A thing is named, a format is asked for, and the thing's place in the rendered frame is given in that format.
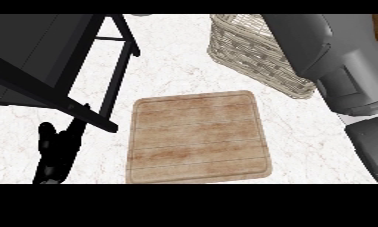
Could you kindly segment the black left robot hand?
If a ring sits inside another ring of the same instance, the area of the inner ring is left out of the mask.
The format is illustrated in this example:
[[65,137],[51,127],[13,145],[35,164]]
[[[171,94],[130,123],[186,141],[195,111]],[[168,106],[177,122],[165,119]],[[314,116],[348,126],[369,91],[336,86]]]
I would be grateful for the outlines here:
[[76,153],[81,147],[81,137],[87,123],[73,118],[69,126],[56,132],[50,122],[38,126],[38,152],[41,155],[34,184],[60,184],[68,177]]

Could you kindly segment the wooden cutting board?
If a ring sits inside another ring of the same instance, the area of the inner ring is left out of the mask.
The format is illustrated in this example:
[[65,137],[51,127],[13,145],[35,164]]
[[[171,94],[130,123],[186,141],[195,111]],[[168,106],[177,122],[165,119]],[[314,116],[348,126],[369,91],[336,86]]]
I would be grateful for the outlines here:
[[262,178],[271,160],[248,91],[144,98],[131,114],[128,183]]

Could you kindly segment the wicker basket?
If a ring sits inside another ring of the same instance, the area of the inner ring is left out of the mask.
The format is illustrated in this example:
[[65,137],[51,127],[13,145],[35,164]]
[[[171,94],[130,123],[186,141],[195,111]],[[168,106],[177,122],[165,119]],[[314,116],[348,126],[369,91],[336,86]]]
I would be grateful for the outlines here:
[[206,53],[212,61],[294,99],[308,99],[316,86],[296,76],[260,14],[211,14]]

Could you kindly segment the dark grey appliance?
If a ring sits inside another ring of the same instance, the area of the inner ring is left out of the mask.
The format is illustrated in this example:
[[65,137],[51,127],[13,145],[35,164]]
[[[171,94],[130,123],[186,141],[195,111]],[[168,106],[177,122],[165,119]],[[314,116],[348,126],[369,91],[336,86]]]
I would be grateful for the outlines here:
[[0,105],[72,110],[68,97],[105,16],[0,14]]

